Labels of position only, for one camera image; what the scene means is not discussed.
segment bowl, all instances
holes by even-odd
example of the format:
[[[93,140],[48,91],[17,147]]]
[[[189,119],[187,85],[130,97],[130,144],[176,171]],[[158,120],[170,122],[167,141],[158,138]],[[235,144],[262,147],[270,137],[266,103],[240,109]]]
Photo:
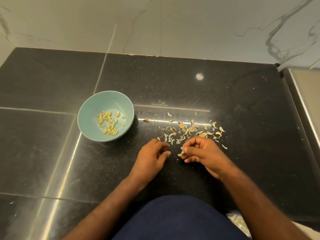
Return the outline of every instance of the bowl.
[[[106,135],[103,133],[105,127],[99,127],[98,115],[102,112],[111,112],[111,118],[118,120],[114,128],[118,130],[115,135]],[[78,127],[82,134],[93,141],[107,142],[113,141],[124,135],[131,127],[134,121],[134,106],[131,100],[121,92],[103,91],[94,94],[88,98],[81,106],[78,113]]]

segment countertop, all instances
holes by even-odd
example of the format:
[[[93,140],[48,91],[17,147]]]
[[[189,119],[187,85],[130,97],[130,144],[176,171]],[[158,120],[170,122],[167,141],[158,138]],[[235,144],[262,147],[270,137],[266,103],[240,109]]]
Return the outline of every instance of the countertop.
[[[2,238],[64,235],[128,175],[141,147],[163,134],[167,112],[175,121],[216,121],[226,131],[218,146],[275,205],[293,221],[320,225],[318,175],[274,65],[108,54],[99,76],[104,56],[16,48],[1,67]],[[80,134],[76,116],[94,91],[105,90],[126,94],[135,120],[123,137],[97,143]],[[183,194],[222,213],[236,210],[202,165],[176,156],[180,147],[170,146],[172,156],[135,202]]]

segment person's left arm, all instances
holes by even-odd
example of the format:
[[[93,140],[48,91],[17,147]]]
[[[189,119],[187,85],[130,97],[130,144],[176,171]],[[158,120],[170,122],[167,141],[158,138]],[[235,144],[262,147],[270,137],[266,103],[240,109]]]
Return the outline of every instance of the person's left arm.
[[[152,139],[144,145],[127,178],[62,240],[106,238],[131,201],[163,168],[170,151],[167,143]]]

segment person's right hand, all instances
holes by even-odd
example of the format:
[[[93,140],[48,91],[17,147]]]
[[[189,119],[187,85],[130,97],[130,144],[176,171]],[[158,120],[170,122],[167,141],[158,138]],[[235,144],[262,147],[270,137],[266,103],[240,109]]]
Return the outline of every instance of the person's right hand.
[[[235,167],[233,162],[220,150],[216,143],[203,137],[192,137],[183,144],[181,158],[185,163],[202,163],[208,172],[215,178],[220,179],[221,174]]]

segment bowl rim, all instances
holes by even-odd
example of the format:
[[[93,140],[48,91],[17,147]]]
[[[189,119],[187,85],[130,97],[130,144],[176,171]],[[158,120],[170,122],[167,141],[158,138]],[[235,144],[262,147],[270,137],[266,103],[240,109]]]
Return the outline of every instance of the bowl rim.
[[[92,138],[87,137],[87,136],[82,132],[82,130],[81,130],[80,126],[79,126],[79,113],[80,113],[80,110],[82,109],[82,106],[83,106],[90,98],[92,98],[93,96],[95,96],[95,95],[97,95],[97,94],[99,94],[99,93],[104,93],[104,92],[117,92],[117,93],[120,93],[120,94],[124,95],[124,96],[130,101],[130,103],[131,103],[132,110],[133,110],[133,116],[132,116],[130,125],[128,126],[128,128],[127,128],[121,135],[119,134],[118,136],[116,136],[115,138],[113,138],[113,139],[111,139],[111,140],[94,140],[94,139],[92,139]],[[130,98],[129,98],[127,95],[125,95],[124,93],[118,92],[118,91],[114,91],[114,90],[101,91],[101,92],[95,93],[94,95],[92,95],[92,96],[90,96],[89,98],[87,98],[87,100],[84,101],[84,103],[81,105],[81,107],[80,107],[80,109],[79,109],[79,111],[78,111],[78,115],[77,115],[77,124],[78,124],[78,128],[79,128],[80,132],[81,132],[86,138],[88,138],[89,140],[96,141],[96,142],[109,142],[109,141],[114,141],[114,140],[122,137],[122,136],[131,128],[133,122],[134,122],[134,105],[133,105],[132,101],[131,101]]]

